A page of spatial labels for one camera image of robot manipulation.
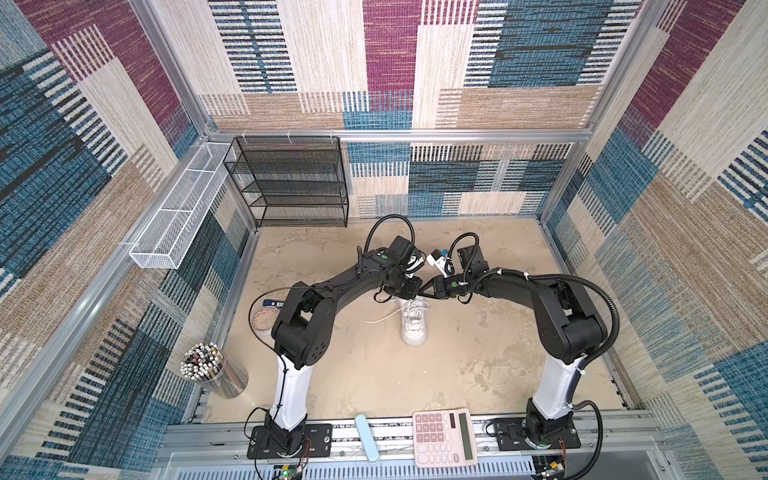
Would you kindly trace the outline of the white shoelace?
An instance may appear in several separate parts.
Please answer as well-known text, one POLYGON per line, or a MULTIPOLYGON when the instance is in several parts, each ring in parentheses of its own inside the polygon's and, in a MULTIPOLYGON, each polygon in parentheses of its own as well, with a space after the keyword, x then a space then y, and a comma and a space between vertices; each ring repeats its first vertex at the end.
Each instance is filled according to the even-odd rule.
POLYGON ((410 329, 411 323, 418 323, 419 325, 426 322, 426 311, 430 308, 428 302, 421 297, 417 297, 414 300, 397 300, 398 306, 390 313, 384 315, 381 318, 375 320, 365 320, 365 324, 377 324, 386 321, 393 316, 401 316, 402 320, 406 324, 406 329, 410 329))

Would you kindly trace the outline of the white sneaker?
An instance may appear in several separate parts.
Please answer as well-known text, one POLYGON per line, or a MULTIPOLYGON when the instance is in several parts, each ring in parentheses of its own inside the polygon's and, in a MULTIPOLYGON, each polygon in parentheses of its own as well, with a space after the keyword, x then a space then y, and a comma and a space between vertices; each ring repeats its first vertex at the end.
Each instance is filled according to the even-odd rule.
POLYGON ((426 312, 428 302, 423 297, 399 299, 401 308, 401 339, 409 346, 420 346, 427 339, 426 312))

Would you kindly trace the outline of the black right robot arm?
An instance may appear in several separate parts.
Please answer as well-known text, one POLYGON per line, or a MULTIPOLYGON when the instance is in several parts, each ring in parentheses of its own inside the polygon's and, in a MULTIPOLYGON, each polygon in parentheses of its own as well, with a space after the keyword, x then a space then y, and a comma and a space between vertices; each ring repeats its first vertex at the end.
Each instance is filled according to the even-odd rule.
POLYGON ((570 429, 573 398, 587 365, 615 339, 595 307, 594 283, 565 274, 531 275, 508 268, 490 268, 463 250, 461 267, 429 280, 421 291, 434 299, 471 296, 507 300, 534 313, 538 338, 547 354, 539 387, 528 400, 523 431, 533 448, 543 449, 570 429))

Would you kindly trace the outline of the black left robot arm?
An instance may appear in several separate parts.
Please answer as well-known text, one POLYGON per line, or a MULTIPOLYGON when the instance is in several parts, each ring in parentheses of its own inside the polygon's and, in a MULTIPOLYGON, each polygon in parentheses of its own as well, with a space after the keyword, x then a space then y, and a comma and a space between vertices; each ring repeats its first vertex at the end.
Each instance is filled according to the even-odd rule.
POLYGON ((415 238, 397 236, 388 247, 360 251, 352 267, 329 280, 298 282, 290 288, 271 332, 278 379, 264 421, 268 438, 279 451, 293 454, 306 438, 309 384, 314 365, 330 346, 336 315, 375 288, 393 297, 415 298, 421 286, 421 280, 410 274, 415 256, 415 238))

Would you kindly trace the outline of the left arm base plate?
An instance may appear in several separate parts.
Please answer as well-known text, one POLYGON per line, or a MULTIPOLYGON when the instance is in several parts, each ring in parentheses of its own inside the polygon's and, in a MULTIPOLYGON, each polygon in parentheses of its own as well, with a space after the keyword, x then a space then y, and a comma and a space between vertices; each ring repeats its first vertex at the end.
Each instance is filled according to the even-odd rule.
POLYGON ((330 456, 333 425, 300 424, 288 432, 280 427, 255 426, 248 434, 249 460, 326 458, 330 456))

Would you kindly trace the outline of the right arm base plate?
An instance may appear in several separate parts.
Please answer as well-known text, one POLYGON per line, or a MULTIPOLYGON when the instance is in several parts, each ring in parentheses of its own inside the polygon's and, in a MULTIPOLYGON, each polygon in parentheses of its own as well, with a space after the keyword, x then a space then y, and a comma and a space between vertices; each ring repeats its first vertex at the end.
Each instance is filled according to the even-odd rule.
POLYGON ((496 418, 486 425, 486 433, 495 438, 500 451, 566 450, 582 446, 572 416, 557 420, 545 420, 539 424, 534 419, 532 428, 527 417, 496 418))

